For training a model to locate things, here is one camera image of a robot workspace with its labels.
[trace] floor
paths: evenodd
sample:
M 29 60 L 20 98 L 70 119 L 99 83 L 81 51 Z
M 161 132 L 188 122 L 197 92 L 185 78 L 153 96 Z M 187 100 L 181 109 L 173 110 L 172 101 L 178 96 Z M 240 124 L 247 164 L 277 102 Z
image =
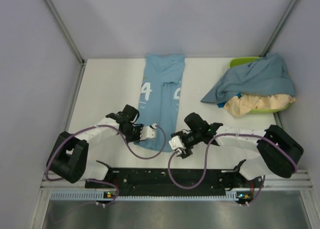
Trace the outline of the floor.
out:
M 42 229 L 311 228 L 298 191 L 264 191 L 250 207 L 233 201 L 122 201 L 105 209 L 95 203 L 79 207 L 83 203 L 51 201 Z

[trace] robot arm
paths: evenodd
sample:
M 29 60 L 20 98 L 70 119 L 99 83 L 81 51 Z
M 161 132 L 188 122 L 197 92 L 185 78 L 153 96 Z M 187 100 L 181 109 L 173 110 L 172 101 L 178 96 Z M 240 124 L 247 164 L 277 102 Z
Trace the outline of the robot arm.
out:
M 194 112 L 189 114 L 184 119 L 184 122 L 189 126 L 190 131 L 178 131 L 171 135 L 172 139 L 169 141 L 172 150 L 183 159 L 193 154 L 191 150 L 194 145 L 200 142 L 208 144 L 215 135 L 224 133 L 258 135 L 269 139 L 278 145 L 295 164 L 298 163 L 304 152 L 303 148 L 277 125 L 271 125 L 265 130 L 232 128 L 222 123 L 208 124 Z M 292 162 L 288 157 L 281 154 L 264 140 L 249 136 L 221 136 L 211 144 L 216 146 L 233 146 L 259 153 L 258 157 L 241 161 L 234 168 L 247 180 L 272 173 L 283 178 L 290 178 L 295 172 Z
M 84 131 L 68 141 L 54 157 L 50 171 L 70 183 L 75 183 L 81 178 L 103 180 L 108 173 L 108 165 L 98 161 L 87 161 L 89 149 L 105 139 L 117 135 L 118 132 L 115 129 L 118 129 L 125 136 L 128 143 L 156 138 L 156 124 L 150 126 L 134 124 L 135 118 L 138 117 L 138 110 L 130 105 L 126 105 L 123 111 L 117 114 L 106 115 L 105 118 L 94 125 L 96 128 Z M 71 133 L 64 131 L 58 136 L 47 161 L 47 166 L 57 148 L 71 135 Z

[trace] pile of clothes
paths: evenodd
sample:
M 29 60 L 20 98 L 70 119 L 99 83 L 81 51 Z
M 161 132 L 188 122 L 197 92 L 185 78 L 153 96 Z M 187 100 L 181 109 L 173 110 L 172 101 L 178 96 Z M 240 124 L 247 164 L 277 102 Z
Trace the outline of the pile of clothes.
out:
M 218 104 L 235 117 L 252 109 L 282 109 L 295 99 L 294 83 L 278 54 L 230 68 L 201 102 Z

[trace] beige cloth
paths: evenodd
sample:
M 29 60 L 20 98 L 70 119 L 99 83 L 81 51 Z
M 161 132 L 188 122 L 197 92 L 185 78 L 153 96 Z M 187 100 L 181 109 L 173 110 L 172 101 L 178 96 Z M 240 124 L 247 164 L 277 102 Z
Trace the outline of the beige cloth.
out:
M 252 109 L 281 109 L 284 108 L 288 103 L 293 103 L 296 99 L 286 94 L 277 95 L 251 95 L 251 94 L 241 94 L 242 97 L 238 96 L 232 97 L 225 105 L 229 113 L 235 117 L 241 117 Z

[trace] blue shirt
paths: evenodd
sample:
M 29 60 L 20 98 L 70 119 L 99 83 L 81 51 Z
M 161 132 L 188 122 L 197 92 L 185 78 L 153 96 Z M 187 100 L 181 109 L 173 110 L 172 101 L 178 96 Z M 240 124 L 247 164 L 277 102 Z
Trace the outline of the blue shirt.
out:
M 169 139 L 177 126 L 182 75 L 185 69 L 185 56 L 172 54 L 158 56 L 148 54 L 141 87 L 137 124 L 156 123 L 166 134 L 163 151 L 171 152 Z M 157 129 L 156 139 L 137 142 L 143 148 L 159 151 L 164 143 L 162 132 Z

